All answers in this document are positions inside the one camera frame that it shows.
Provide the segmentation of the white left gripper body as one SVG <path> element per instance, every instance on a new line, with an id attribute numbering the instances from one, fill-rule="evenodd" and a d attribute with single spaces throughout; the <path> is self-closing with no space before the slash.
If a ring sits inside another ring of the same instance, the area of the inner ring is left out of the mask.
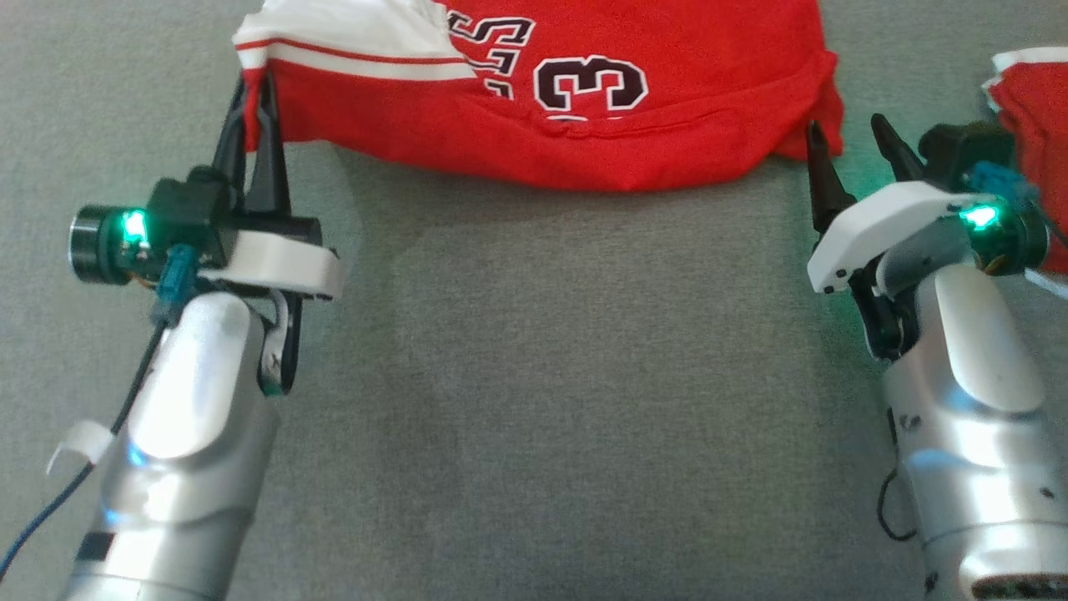
<path id="1" fill-rule="evenodd" d="M 234 218 L 232 225 L 235 239 L 224 266 L 199 270 L 199 278 L 325 301 L 342 297 L 344 266 L 324 246 L 316 218 L 247 215 Z"/>

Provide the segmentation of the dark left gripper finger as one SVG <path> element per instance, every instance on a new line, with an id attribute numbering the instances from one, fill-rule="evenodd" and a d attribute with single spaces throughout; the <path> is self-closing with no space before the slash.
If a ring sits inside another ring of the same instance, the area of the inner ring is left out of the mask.
<path id="1" fill-rule="evenodd" d="M 236 194 L 245 191 L 245 81 L 237 77 L 224 124 L 214 152 L 213 167 L 223 174 Z"/>
<path id="2" fill-rule="evenodd" d="M 289 217 L 289 172 L 271 72 L 264 72 L 260 80 L 254 115 L 257 125 L 256 161 L 247 190 L 247 210 L 250 213 Z"/>

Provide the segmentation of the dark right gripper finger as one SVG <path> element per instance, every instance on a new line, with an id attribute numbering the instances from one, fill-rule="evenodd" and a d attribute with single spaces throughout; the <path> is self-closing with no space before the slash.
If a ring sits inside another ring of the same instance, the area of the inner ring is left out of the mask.
<path id="1" fill-rule="evenodd" d="M 858 201 L 844 189 L 831 159 L 830 144 L 817 121 L 808 122 L 806 129 L 806 169 L 813 228 L 824 235 L 833 220 Z"/>
<path id="2" fill-rule="evenodd" d="M 870 128 L 880 155 L 891 167 L 895 181 L 923 181 L 924 163 L 906 144 L 884 114 L 871 114 Z"/>

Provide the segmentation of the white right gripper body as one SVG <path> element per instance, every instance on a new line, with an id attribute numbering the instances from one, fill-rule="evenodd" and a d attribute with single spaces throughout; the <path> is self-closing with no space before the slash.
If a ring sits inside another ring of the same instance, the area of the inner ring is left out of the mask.
<path id="1" fill-rule="evenodd" d="M 818 235 L 806 263 L 814 292 L 854 301 L 873 358 L 897 361 L 918 339 L 912 294 L 920 282 L 971 259 L 975 237 L 1000 220 L 988 194 L 946 193 L 925 181 L 898 181 L 857 199 Z"/>

